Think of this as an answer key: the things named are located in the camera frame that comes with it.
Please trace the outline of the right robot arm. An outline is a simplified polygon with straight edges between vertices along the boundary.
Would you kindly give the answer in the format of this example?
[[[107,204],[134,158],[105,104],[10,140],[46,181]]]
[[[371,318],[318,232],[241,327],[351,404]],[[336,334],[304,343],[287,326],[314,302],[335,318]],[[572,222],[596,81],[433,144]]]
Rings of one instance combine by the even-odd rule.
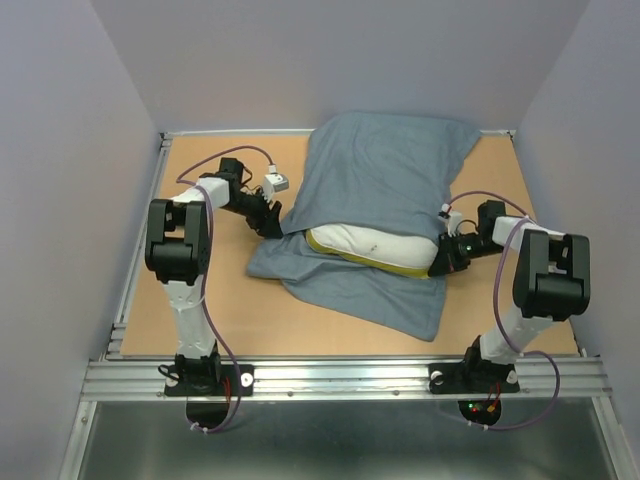
[[[442,206],[446,225],[428,274],[432,278],[466,270],[472,260],[517,255],[512,305],[496,316],[495,327],[478,336],[456,364],[432,364],[429,389],[435,394],[516,393],[516,361],[528,345],[557,322],[583,314],[590,301],[590,242],[587,237],[544,228],[528,216],[507,214],[502,201],[477,209],[476,229],[463,234],[460,213]]]

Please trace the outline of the blue grey pillowcase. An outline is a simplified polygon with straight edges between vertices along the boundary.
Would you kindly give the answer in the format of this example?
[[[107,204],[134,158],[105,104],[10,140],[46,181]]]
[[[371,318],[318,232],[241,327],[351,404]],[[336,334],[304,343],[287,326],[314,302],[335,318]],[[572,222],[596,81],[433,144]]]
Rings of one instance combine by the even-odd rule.
[[[277,279],[301,301],[433,340],[444,279],[413,279],[319,253],[305,234],[346,224],[436,241],[443,230],[438,211],[480,137],[477,128],[456,120],[335,116],[310,136],[300,189],[281,221],[282,238],[259,244],[247,274]]]

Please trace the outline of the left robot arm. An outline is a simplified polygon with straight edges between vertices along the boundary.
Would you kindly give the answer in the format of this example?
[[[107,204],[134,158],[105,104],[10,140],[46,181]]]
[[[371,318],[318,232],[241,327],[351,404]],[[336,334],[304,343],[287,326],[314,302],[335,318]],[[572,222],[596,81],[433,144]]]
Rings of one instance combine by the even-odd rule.
[[[219,170],[195,181],[180,175],[186,189],[170,199],[154,199],[147,214],[145,264],[168,296],[178,332],[174,363],[159,367],[168,396],[214,396],[241,393],[241,376],[224,370],[205,301],[206,275],[213,249],[213,213],[226,210],[245,218],[265,239],[283,236],[282,204],[273,199],[289,187],[273,161],[262,184],[246,188],[250,170],[238,159],[222,157]]]

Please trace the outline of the white pillow yellow edge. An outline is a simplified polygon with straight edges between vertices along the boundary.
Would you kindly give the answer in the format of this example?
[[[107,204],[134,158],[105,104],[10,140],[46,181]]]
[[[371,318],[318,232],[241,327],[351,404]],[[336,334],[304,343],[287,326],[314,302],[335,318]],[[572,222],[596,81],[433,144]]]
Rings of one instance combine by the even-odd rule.
[[[429,238],[348,224],[310,228],[305,240],[318,253],[410,278],[427,278],[438,246]]]

